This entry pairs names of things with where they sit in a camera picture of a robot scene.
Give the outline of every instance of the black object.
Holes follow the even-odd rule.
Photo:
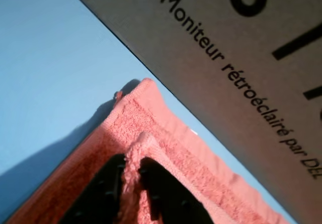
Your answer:
[[[213,224],[202,203],[157,161],[142,159],[139,172],[152,220],[162,218],[164,224]]]
[[[123,154],[111,157],[59,223],[112,224],[120,207],[124,159]],[[202,203],[158,162],[142,159],[139,173],[148,193],[151,220],[162,218],[164,224],[213,224]]]
[[[60,224],[112,224],[119,211],[125,155],[112,156],[96,173]]]

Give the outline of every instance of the terry cloth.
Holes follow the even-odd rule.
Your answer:
[[[7,223],[57,223],[94,174],[119,153],[126,153],[127,163],[116,223],[158,223],[150,221],[146,192],[138,184],[144,156],[158,161],[189,189],[216,224],[287,223],[167,108],[155,82],[144,79],[117,99],[108,118]]]

